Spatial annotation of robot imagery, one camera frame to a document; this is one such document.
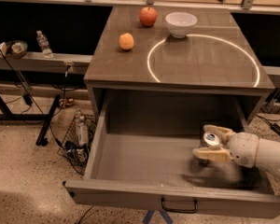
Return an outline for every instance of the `wire basket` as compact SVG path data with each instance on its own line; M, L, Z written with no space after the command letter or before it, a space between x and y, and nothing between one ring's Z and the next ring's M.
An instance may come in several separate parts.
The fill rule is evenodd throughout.
M75 120L73 119L68 127L68 130L64 136L62 145L63 152L66 158L70 160L74 166L85 167L88 161L89 154L91 152L91 143L95 134L96 121L92 115L83 115L85 123L88 127L89 143L81 147L78 144L77 127Z

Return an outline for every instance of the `black drawer handle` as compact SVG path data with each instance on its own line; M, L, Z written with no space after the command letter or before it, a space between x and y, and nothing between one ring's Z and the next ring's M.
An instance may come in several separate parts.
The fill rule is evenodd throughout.
M168 208L165 205L165 199L161 198L161 207L164 209L166 212L171 212L171 213L187 213L187 214L194 214L197 213L198 211L198 203L196 200L194 200L194 209L193 210L185 210L185 209L173 209L173 208Z

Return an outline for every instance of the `concrete floor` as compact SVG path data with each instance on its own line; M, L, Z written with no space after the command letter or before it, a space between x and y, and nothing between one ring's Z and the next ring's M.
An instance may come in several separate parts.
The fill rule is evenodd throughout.
M19 95L2 95L8 102ZM49 111L51 98L35 97L44 113ZM27 108L22 99L8 104L17 113ZM85 114L91 114L91 103L76 100L75 105L63 109L51 123L55 136L63 140L72 121L75 110L80 107ZM39 112L33 105L29 112ZM267 115L271 119L278 115ZM251 129L261 137L280 141L268 125L255 118ZM0 223L77 223L89 206L77 205L63 187L68 179L80 179L67 160L58 155L51 131L47 132L49 144L35 145L41 130L39 124L24 122L0 123ZM276 195L280 195L280 180L269 175ZM147 211L94 206L81 223L142 223ZM251 223L280 224L280 216L275 219L246 217L216 217L205 215L169 214L174 223ZM150 223L165 223L159 213L155 213Z

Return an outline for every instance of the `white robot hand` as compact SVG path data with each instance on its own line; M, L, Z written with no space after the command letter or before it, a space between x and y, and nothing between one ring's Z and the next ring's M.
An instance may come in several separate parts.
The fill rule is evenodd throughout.
M207 147L194 148L192 152L195 157L210 161L234 161L247 168L256 166L280 178L280 142L213 125L205 125L203 129Z

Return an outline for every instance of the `clear water bottle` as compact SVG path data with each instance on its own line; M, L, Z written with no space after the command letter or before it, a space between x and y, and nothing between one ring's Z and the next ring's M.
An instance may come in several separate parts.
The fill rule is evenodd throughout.
M85 117L80 117L81 122L78 124L78 144L83 147L84 145L87 145L90 141L89 135L88 135L88 127L85 123Z
M53 58L53 52L50 49L47 37L41 31L37 31L36 33L37 33L36 40L44 56L46 58Z
M78 108L74 114L74 123L75 123L75 129L77 135L78 135L78 125L81 123L81 119L80 119L81 116L82 116L81 109Z

